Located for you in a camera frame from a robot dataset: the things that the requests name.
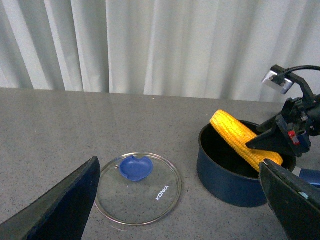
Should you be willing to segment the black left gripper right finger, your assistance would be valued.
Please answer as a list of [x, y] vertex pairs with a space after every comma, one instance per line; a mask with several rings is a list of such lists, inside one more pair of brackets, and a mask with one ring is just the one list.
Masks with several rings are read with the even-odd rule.
[[287, 238], [318, 240], [320, 172], [299, 167], [291, 172], [269, 159], [259, 167], [262, 190]]

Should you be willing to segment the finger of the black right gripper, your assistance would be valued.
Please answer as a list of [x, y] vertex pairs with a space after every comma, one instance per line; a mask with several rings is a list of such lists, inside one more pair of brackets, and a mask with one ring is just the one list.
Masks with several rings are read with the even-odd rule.
[[270, 119], [268, 119], [264, 123], [258, 125], [256, 127], [256, 130], [259, 133], [265, 133], [265, 132], [272, 130], [272, 129], [278, 129], [279, 127], [278, 127], [278, 123], [277, 123], [277, 117], [281, 116], [281, 115], [282, 115], [281, 113], [276, 114], [275, 116], [271, 117]]
[[245, 145], [253, 150], [301, 157], [302, 154], [310, 151], [312, 143], [306, 124], [288, 123], [282, 115], [278, 115], [275, 117], [270, 129]]

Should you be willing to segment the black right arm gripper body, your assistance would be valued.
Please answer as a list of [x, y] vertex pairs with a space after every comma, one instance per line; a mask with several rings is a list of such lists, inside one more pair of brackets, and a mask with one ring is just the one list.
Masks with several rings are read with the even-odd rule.
[[295, 148], [310, 148], [310, 137], [320, 134], [320, 96], [314, 95], [311, 105], [302, 97], [287, 99], [282, 116], [289, 144]]

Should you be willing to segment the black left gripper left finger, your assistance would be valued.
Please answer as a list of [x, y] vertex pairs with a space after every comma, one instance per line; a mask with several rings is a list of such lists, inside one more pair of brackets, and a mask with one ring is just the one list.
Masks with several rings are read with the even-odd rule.
[[90, 160], [0, 225], [2, 240], [80, 240], [96, 199], [101, 166]]

